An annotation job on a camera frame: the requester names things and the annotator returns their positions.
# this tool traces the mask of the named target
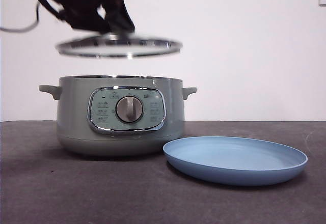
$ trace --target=slow cooker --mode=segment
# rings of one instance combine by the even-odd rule
[[[39,90],[58,101],[57,136],[87,155],[127,156],[160,151],[184,131],[183,101],[196,88],[149,76],[67,76]]]

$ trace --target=dial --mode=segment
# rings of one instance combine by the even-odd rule
[[[127,96],[120,99],[116,107],[116,112],[120,120],[131,123],[142,116],[143,106],[138,98]]]

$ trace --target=black cable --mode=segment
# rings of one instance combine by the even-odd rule
[[[40,18],[39,18],[39,7],[40,7],[40,2],[37,2],[37,4],[36,4],[36,20],[30,26],[27,26],[27,27],[21,28],[21,29],[9,29],[9,28],[0,27],[0,31],[10,32],[10,33],[25,33],[25,32],[31,31],[39,23],[39,20],[40,20]]]

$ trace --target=plate rim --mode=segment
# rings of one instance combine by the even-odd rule
[[[218,166],[211,166],[211,165],[206,165],[206,164],[200,164],[200,163],[196,163],[196,162],[192,162],[192,161],[187,161],[187,160],[184,160],[184,159],[176,158],[176,157],[174,157],[174,156],[172,156],[172,155],[170,155],[170,154],[168,154],[166,152],[166,147],[169,144],[171,144],[171,143],[173,143],[175,141],[182,141],[182,140],[189,139],[189,138],[235,138],[235,139],[249,139],[249,140],[254,140],[254,141],[266,142],[266,143],[281,145],[283,147],[288,147],[288,148],[294,149],[294,150],[298,151],[299,153],[303,154],[304,157],[305,157],[305,160],[304,160],[304,162],[302,162],[300,164],[297,164],[297,165],[294,165],[294,166],[291,166],[291,167],[286,167],[286,168],[267,169],[267,170],[247,170],[247,169],[233,169],[233,168],[225,168],[225,167],[218,167]],[[290,170],[290,169],[294,169],[294,168],[298,168],[298,167],[304,166],[308,162],[308,156],[304,152],[302,152],[301,150],[296,149],[294,147],[291,147],[291,146],[288,146],[288,145],[285,145],[285,144],[280,144],[280,143],[275,143],[275,142],[267,141],[267,140],[261,140],[261,139],[255,139],[255,138],[248,138],[248,137],[236,137],[236,136],[191,136],[191,137],[183,137],[183,138],[179,138],[179,139],[175,139],[175,140],[169,141],[168,143],[164,144],[164,146],[163,146],[163,152],[164,152],[164,154],[166,156],[172,157],[172,158],[174,158],[176,160],[180,160],[180,161],[183,161],[183,162],[186,162],[186,163],[191,163],[191,164],[195,164],[195,165],[199,165],[199,166],[204,166],[204,167],[209,167],[209,168],[213,168],[213,169],[230,170],[230,171],[244,171],[244,172],[286,171],[286,170]]]

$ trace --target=pot base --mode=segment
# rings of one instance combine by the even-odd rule
[[[165,143],[181,137],[178,133],[152,139],[85,140],[58,135],[58,140],[64,148],[78,154],[132,156],[161,151]]]

